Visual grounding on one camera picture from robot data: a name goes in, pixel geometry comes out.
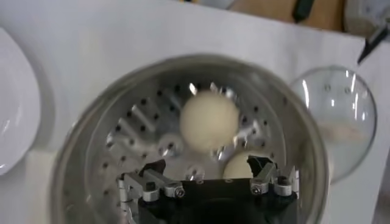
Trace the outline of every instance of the metal bracket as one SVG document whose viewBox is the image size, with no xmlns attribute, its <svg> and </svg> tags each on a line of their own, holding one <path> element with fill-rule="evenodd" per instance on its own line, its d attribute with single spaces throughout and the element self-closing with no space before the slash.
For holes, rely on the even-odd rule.
<svg viewBox="0 0 390 224">
<path fill-rule="evenodd" d="M 273 163 L 267 163 L 260 173 L 250 179 L 250 191 L 254 195 L 261 195 L 268 192 L 269 183 L 276 171 L 276 166 Z"/>
</svg>

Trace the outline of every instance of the screw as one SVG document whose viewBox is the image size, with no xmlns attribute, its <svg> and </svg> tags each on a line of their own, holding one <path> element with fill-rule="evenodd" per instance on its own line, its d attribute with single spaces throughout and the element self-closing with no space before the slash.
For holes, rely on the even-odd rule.
<svg viewBox="0 0 390 224">
<path fill-rule="evenodd" d="M 182 198 L 182 197 L 184 197 L 184 195 L 185 195 L 184 189 L 182 189 L 182 188 L 177 188 L 177 189 L 175 190 L 175 196 L 176 196 L 176 197 Z"/>
<path fill-rule="evenodd" d="M 252 191 L 252 194 L 254 195 L 259 195 L 261 192 L 260 192 L 260 189 L 256 186 L 253 186 L 250 191 Z"/>
</svg>

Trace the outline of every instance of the stainless steel pot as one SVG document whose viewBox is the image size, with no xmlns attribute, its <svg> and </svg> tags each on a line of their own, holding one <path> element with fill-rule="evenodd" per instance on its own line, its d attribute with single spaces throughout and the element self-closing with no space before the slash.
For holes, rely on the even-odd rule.
<svg viewBox="0 0 390 224">
<path fill-rule="evenodd" d="M 209 155 L 189 149 L 179 115 L 194 90 L 211 89 L 240 109 L 240 137 Z M 131 72 L 81 115 L 52 176 L 51 222 L 118 223 L 116 177 L 164 158 L 175 180 L 221 178 L 236 153 L 255 149 L 299 171 L 299 219 L 318 223 L 328 194 L 328 161 L 317 126 L 276 76 L 217 55 L 191 55 Z"/>
</svg>

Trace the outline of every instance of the white plate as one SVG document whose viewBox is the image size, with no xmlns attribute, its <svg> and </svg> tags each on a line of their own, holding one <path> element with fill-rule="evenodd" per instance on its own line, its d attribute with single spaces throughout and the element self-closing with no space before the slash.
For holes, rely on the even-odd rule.
<svg viewBox="0 0 390 224">
<path fill-rule="evenodd" d="M 33 143 L 40 108 L 38 83 L 31 65 L 0 28 L 0 175 L 8 172 Z"/>
</svg>

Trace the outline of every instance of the white countertop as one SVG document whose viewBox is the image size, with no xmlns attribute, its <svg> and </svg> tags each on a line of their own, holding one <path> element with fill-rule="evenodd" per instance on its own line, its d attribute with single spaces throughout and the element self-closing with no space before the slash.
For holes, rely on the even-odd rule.
<svg viewBox="0 0 390 224">
<path fill-rule="evenodd" d="M 377 136 L 356 172 L 331 187 L 323 223 L 371 222 L 390 145 L 389 44 L 358 67 L 361 38 L 163 0 L 2 0 L 0 26 L 31 62 L 43 103 L 34 148 L 0 177 L 0 223 L 49 223 L 54 154 L 107 85 L 140 66 L 197 52 L 256 63 L 288 83 L 318 66 L 357 71 L 377 101 Z"/>
</svg>

